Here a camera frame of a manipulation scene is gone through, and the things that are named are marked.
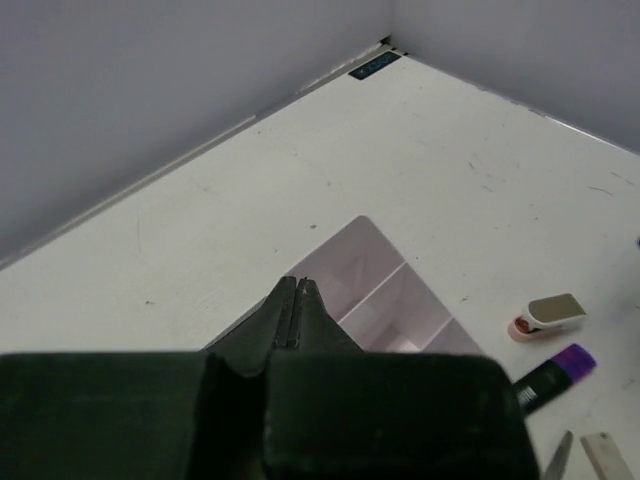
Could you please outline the pink white stapler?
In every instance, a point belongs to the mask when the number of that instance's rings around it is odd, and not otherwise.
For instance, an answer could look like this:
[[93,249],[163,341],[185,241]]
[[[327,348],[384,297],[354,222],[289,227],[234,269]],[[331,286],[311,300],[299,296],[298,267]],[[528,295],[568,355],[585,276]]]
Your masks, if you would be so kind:
[[529,301],[507,327],[510,338],[527,342],[573,330],[587,318],[587,312],[571,293]]

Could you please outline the grey white eraser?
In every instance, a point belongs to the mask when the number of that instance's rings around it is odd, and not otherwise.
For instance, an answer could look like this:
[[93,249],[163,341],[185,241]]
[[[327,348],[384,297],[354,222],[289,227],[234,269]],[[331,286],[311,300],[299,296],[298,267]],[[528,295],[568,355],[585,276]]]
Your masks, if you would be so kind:
[[613,437],[598,432],[580,437],[580,443],[599,480],[634,480]]

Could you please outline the purple highlighter marker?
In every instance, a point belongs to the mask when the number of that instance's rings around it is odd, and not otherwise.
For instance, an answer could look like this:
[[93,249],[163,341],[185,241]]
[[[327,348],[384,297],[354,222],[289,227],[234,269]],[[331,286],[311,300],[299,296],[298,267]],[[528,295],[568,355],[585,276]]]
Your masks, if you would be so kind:
[[578,344],[541,363],[513,385],[524,414],[529,416],[563,395],[596,366],[593,356]]

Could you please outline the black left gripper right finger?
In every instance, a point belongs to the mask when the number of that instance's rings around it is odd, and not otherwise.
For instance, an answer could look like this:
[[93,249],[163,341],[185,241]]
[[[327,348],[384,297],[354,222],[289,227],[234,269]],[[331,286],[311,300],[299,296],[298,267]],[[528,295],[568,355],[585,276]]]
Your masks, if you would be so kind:
[[511,381],[478,355],[327,350],[315,282],[297,285],[286,347],[265,371],[270,479],[536,479],[540,468]]

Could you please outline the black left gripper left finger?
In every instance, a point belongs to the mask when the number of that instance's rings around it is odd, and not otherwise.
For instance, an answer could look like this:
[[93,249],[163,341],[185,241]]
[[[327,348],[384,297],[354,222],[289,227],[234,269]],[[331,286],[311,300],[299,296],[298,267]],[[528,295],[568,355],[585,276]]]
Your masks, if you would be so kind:
[[192,479],[198,457],[258,427],[264,370],[295,280],[196,351],[39,352],[1,359],[5,479]]

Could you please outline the black handled scissors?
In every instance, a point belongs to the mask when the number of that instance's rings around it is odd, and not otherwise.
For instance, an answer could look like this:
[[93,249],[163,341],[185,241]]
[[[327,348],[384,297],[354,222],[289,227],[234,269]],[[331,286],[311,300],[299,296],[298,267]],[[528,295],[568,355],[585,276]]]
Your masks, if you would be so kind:
[[573,440],[574,434],[571,431],[567,430],[563,434],[554,454],[551,457],[551,460],[545,468],[541,476],[542,480],[563,479],[566,472],[568,459],[572,450]]

